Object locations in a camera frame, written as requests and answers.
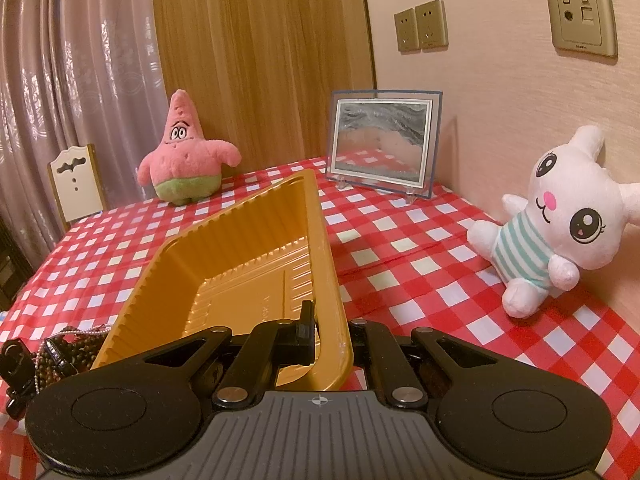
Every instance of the picture frame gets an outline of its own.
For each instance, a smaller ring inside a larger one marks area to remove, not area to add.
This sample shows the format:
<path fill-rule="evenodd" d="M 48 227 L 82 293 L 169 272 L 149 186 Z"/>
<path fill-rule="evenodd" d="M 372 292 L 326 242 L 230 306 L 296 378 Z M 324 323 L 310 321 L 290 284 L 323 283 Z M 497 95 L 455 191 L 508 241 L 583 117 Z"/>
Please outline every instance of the picture frame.
<path fill-rule="evenodd" d="M 442 92 L 346 90 L 332 94 L 325 176 L 338 183 L 430 198 Z"/>

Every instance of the yellow plastic tray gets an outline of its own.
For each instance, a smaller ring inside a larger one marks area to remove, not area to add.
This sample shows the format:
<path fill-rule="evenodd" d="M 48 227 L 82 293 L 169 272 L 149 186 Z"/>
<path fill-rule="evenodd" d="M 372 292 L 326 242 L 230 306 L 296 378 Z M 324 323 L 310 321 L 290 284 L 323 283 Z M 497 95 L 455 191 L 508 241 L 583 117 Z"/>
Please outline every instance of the yellow plastic tray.
<path fill-rule="evenodd" d="M 94 368 L 211 326 L 243 334 L 270 319 L 297 319 L 303 300 L 316 302 L 316 361 L 284 368 L 278 386 L 339 388 L 353 351 L 312 170 L 165 242 L 122 307 Z"/>

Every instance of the striped shirt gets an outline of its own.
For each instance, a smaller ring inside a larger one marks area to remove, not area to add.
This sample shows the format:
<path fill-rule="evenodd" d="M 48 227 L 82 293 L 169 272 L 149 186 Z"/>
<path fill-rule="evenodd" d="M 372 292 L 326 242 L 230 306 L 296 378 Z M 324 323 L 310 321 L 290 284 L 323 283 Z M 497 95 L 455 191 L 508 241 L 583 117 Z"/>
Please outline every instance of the striped shirt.
<path fill-rule="evenodd" d="M 522 211 L 502 226 L 494 247 L 494 266 L 504 283 L 524 278 L 544 290 L 552 287 L 549 258 L 553 250 Z"/>

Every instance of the rabbit's pink nose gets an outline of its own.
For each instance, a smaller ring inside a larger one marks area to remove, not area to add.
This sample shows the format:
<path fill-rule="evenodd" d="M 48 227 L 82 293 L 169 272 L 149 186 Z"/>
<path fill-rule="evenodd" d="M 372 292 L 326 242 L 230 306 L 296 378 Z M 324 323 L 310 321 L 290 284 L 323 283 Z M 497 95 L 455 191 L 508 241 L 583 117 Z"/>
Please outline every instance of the rabbit's pink nose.
<path fill-rule="evenodd" d="M 556 202 L 556 197 L 553 193 L 545 191 L 542 196 L 542 200 L 545 202 L 545 205 L 549 208 L 550 211 L 553 211 L 558 206 L 558 202 Z"/>

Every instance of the plush toy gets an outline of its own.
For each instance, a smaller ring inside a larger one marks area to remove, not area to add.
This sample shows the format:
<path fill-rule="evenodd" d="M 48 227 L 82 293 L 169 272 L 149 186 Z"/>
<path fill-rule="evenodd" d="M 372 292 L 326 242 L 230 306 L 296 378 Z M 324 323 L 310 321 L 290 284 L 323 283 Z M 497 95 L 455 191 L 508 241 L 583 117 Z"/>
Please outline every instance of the plush toy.
<path fill-rule="evenodd" d="M 175 205 L 206 198 L 220 188 L 221 164 L 237 166 L 238 149 L 224 140 L 205 140 L 193 101 L 175 91 L 160 145 L 138 168 L 138 183 L 153 183 L 158 198 Z"/>
<path fill-rule="evenodd" d="M 640 184 L 617 184 L 596 163 L 603 140 L 597 126 L 578 128 L 538 161 L 528 200 L 502 197 L 511 220 L 502 227 L 478 220 L 469 229 L 469 243 L 507 286 L 502 305 L 510 316 L 533 314 L 553 286 L 574 288 L 578 267 L 608 264 L 625 225 L 640 225 Z"/>

